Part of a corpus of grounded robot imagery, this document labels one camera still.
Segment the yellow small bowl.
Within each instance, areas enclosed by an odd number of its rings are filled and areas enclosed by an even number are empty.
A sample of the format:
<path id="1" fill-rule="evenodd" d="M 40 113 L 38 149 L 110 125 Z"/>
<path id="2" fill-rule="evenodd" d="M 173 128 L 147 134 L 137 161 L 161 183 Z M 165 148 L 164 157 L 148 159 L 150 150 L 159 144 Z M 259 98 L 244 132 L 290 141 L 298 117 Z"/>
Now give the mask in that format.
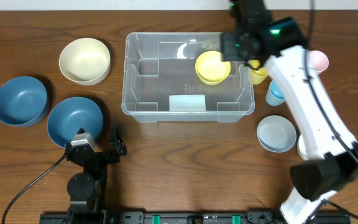
<path id="1" fill-rule="evenodd" d="M 195 70 L 199 79 L 207 85 L 218 85 L 230 74 L 230 62 L 222 61 L 222 53 L 207 51 L 202 53 L 195 62 Z"/>

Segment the pink cup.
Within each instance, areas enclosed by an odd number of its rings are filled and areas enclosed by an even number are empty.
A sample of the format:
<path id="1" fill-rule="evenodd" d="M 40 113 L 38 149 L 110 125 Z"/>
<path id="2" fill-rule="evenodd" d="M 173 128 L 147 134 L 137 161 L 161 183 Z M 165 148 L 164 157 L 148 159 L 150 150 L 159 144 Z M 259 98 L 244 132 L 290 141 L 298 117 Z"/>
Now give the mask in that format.
<path id="1" fill-rule="evenodd" d="M 309 53 L 309 56 L 317 74 L 322 73 L 329 67 L 329 59 L 323 52 L 313 50 Z"/>

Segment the grey-blue small bowl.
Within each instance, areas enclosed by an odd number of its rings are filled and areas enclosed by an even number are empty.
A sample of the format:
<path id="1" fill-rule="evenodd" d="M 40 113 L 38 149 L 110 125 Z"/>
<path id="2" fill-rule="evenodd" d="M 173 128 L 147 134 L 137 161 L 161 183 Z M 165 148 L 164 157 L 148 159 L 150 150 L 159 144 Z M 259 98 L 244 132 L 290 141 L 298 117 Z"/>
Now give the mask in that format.
<path id="1" fill-rule="evenodd" d="M 289 151 L 295 145 L 297 134 L 289 120 L 282 116 L 271 115 L 258 124 L 257 139 L 267 151 L 282 153 Z"/>

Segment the white small bowl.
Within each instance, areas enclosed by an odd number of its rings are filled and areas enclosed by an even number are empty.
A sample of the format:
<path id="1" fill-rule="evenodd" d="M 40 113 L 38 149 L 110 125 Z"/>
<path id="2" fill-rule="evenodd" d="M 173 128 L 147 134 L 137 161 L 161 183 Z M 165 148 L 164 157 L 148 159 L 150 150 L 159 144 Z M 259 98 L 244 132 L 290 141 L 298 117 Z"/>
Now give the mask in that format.
<path id="1" fill-rule="evenodd" d="M 300 135 L 298 138 L 297 151 L 304 161 L 308 160 L 308 157 L 306 155 L 305 142 L 302 135 Z"/>

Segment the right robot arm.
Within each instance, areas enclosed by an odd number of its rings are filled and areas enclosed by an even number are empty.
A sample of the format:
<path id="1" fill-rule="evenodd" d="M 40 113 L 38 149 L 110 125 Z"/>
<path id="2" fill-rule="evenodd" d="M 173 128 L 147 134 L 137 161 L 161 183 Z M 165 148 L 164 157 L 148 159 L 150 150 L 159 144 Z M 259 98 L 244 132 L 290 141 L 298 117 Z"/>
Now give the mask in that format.
<path id="1" fill-rule="evenodd" d="M 358 142 L 342 122 L 309 59 L 310 32 L 291 17 L 274 20 L 263 0 L 232 0 L 234 32 L 220 36 L 225 61 L 260 66 L 282 91 L 303 136 L 308 160 L 292 166 L 284 223 L 309 223 L 322 205 L 358 177 Z"/>

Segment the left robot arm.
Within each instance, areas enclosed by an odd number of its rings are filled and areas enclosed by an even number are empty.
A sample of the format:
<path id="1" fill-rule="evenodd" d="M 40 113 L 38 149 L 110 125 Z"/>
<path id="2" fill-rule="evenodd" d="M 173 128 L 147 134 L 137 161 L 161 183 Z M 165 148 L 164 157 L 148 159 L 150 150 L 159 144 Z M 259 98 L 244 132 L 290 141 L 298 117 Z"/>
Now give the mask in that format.
<path id="1" fill-rule="evenodd" d="M 65 146 L 66 159 L 83 168 L 68 181 L 68 223 L 109 223 L 110 212 L 104 206 L 108 165 L 120 162 L 127 154 L 118 124 L 112 128 L 109 144 L 112 149 L 96 152 L 92 135 L 80 128 Z"/>

